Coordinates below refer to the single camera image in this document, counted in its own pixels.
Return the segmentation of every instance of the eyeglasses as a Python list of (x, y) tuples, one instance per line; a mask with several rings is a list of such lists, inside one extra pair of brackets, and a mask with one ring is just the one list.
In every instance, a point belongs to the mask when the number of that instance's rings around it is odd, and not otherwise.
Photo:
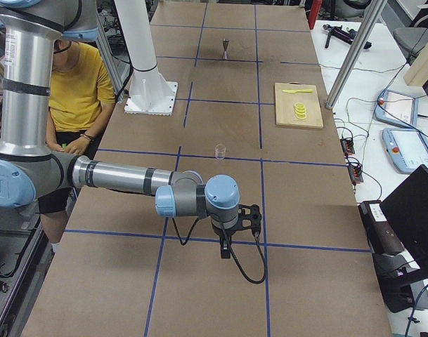
[(68, 44), (68, 46), (66, 46), (66, 47), (64, 47), (64, 48), (62, 48), (62, 49), (60, 49), (58, 51), (54, 51), (53, 55), (62, 53), (64, 51), (68, 51), (70, 49), (71, 45), (72, 45), (72, 42), (70, 41), (69, 44)]

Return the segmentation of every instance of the blue joint cap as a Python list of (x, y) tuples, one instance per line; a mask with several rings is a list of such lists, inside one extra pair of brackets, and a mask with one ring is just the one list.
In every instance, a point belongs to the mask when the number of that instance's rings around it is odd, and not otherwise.
[(0, 0), (0, 4), (7, 8), (27, 8), (38, 4), (41, 0)]
[(30, 177), (9, 161), (0, 160), (0, 207), (13, 209), (34, 199), (36, 188)]
[(155, 196), (156, 213), (159, 216), (174, 217), (176, 216), (176, 204), (171, 186), (160, 186), (156, 190)]
[(97, 37), (98, 28), (63, 32), (63, 39), (69, 41), (91, 42), (95, 41)]
[(223, 174), (214, 176), (207, 181), (205, 188), (206, 200), (218, 209), (233, 209), (239, 204), (239, 187), (234, 179)]

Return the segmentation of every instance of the blue tape line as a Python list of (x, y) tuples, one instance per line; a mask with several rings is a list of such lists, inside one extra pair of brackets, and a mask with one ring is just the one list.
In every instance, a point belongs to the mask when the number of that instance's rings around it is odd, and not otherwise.
[(259, 104), (258, 102), (240, 102), (235, 100), (201, 100), (198, 98), (192, 98), (194, 102), (211, 102), (211, 103), (231, 103), (231, 104)]
[[(173, 58), (173, 59), (182, 59), (182, 60), (201, 60), (201, 61), (223, 61), (222, 58), (187, 58), (187, 57), (179, 57), (179, 56), (156, 56), (156, 58)], [(229, 62), (256, 62), (254, 60), (235, 60), (233, 58), (228, 59)]]
[(158, 156), (170, 156), (170, 157), (177, 156), (177, 154), (166, 153), (166, 152), (149, 152), (149, 151), (116, 150), (116, 149), (98, 149), (98, 151), (101, 151), (101, 152), (132, 153), (132, 154), (156, 154)]
[(146, 323), (145, 323), (145, 331), (143, 332), (143, 337), (148, 336), (148, 331), (150, 329), (150, 322), (151, 322), (151, 313), (153, 312), (153, 304), (155, 300), (155, 294), (156, 294), (156, 288), (157, 288), (157, 278), (159, 277), (159, 271), (160, 271), (160, 263), (162, 261), (162, 253), (164, 252), (164, 243), (165, 243), (165, 234), (167, 233), (167, 225), (168, 225), (169, 219), (165, 219), (164, 229), (162, 231), (162, 239), (160, 242), (159, 247), (159, 256), (157, 257), (157, 265), (156, 265), (156, 271), (155, 271), (155, 277), (153, 280), (153, 288), (151, 291), (151, 297), (150, 297), (150, 304), (148, 306), (148, 314), (146, 317)]
[(193, 82), (190, 83), (190, 90), (188, 91), (188, 99), (187, 99), (187, 105), (186, 105), (186, 115), (184, 116), (183, 128), (186, 128), (187, 116), (188, 116), (188, 107), (190, 105), (190, 98), (192, 96), (192, 87), (193, 87)]
[(267, 244), (268, 247), (276, 248), (295, 248), (311, 249), (315, 251), (348, 251), (352, 253), (371, 253), (370, 249), (342, 248), (342, 247), (324, 247), (324, 246), (304, 246), (300, 244)]
[(281, 65), (317, 65), (320, 67), (318, 63), (306, 63), (306, 62), (280, 62)]
[(202, 16), (200, 39), (198, 40), (197, 56), (196, 56), (195, 65), (194, 65), (195, 68), (197, 67), (198, 56), (200, 55), (200, 45), (201, 45), (201, 38), (202, 38), (203, 27), (205, 26), (206, 12), (207, 12), (207, 4), (205, 6), (205, 14)]
[(177, 171), (178, 170), (178, 166), (179, 166), (179, 159), (181, 158), (181, 149), (182, 146), (179, 145), (178, 148), (178, 156), (176, 157), (176, 165), (174, 166), (174, 170)]
[[(263, 232), (263, 237), (264, 237), (264, 256), (265, 256), (266, 261), (268, 261), (264, 161), (262, 160), (262, 158), (261, 158), (261, 193), (262, 193), (262, 232)], [(270, 271), (267, 268), (267, 278), (265, 279), (265, 300), (266, 300), (266, 312), (267, 312), (267, 337), (271, 336), (270, 284), (268, 283), (269, 278), (270, 278)]]
[[(187, 158), (205, 158), (213, 159), (214, 156), (203, 156), (201, 154), (174, 154), (165, 152), (147, 152), (147, 151), (133, 151), (133, 150), (116, 150), (116, 149), (98, 149), (102, 152), (120, 152), (120, 153), (131, 153), (131, 154), (151, 154), (158, 156), (170, 156), (170, 157), (187, 157)], [(255, 159), (255, 158), (240, 158), (240, 157), (226, 157), (226, 160), (238, 160), (238, 161), (263, 161), (264, 163), (274, 164), (293, 164), (293, 165), (312, 165), (312, 166), (333, 166), (333, 167), (347, 167), (346, 164), (331, 164), (331, 163), (313, 163), (309, 161), (292, 161), (292, 160), (273, 160), (273, 159)]]
[[(256, 28), (239, 28), (239, 27), (210, 27), (210, 26), (190, 26), (190, 25), (163, 25), (150, 24), (156, 27), (181, 27), (181, 28), (204, 28), (204, 29), (229, 29), (229, 30), (256, 30)], [(308, 30), (293, 30), (293, 29), (258, 29), (262, 32), (292, 32), (292, 33), (310, 33)]]
[[(139, 233), (128, 233), (128, 232), (109, 232), (109, 231), (102, 231), (102, 230), (65, 230), (66, 233), (79, 233), (79, 234), (96, 234), (96, 235), (107, 235), (107, 236), (113, 236), (113, 237), (142, 237), (145, 239), (170, 239), (170, 240), (179, 240), (178, 237), (173, 236), (167, 236), (165, 235), (156, 235), (156, 234), (139, 234)], [(197, 242), (214, 242), (217, 243), (218, 240), (216, 239), (208, 239), (208, 238), (190, 238), (191, 241), (197, 241)], [(244, 245), (255, 245), (254, 242), (248, 242), (248, 241), (234, 241), (234, 244), (244, 244)], [(343, 247), (326, 247), (326, 246), (305, 246), (305, 245), (299, 245), (299, 244), (272, 244), (266, 242), (266, 239), (264, 239), (264, 242), (261, 244), (265, 247), (276, 247), (276, 248), (293, 248), (293, 249), (312, 249), (317, 251), (349, 251), (354, 253), (371, 253), (369, 249), (355, 249), (355, 248), (343, 248)]]
[(254, 6), (254, 35), (256, 39), (256, 79), (257, 79), (257, 104), (258, 104), (258, 118), (259, 118), (259, 149), (264, 148), (262, 139), (262, 118), (261, 118), (261, 87), (259, 83), (259, 47), (257, 41), (257, 11)]
[(66, 229), (65, 232), (66, 233), (79, 233), (79, 234), (110, 235), (113, 237), (144, 237), (146, 239), (161, 239), (162, 238), (162, 235), (156, 235), (156, 234), (108, 232), (108, 231), (102, 231), (102, 230), (71, 230), (71, 229)]

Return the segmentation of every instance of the black monitor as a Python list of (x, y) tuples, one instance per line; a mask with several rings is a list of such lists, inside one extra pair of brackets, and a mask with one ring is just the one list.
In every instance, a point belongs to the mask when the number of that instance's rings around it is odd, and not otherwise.
[[(428, 279), (428, 168), (419, 166), (411, 173), (381, 204), (380, 207), (388, 223), (411, 254), (420, 269), (390, 277), (387, 273), (379, 275), (384, 299), (388, 294), (403, 294), (406, 287)], [(397, 312), (412, 306), (412, 298), (406, 303), (386, 304)]]

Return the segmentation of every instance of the wristwatch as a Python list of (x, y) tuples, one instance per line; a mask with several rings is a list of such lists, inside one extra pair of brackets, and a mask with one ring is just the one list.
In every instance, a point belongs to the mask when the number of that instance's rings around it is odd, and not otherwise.
[(81, 133), (79, 135), (79, 137), (84, 137), (84, 138), (88, 139), (90, 141), (90, 143), (93, 143), (95, 141), (95, 137), (89, 136), (89, 135), (87, 135), (85, 133)]

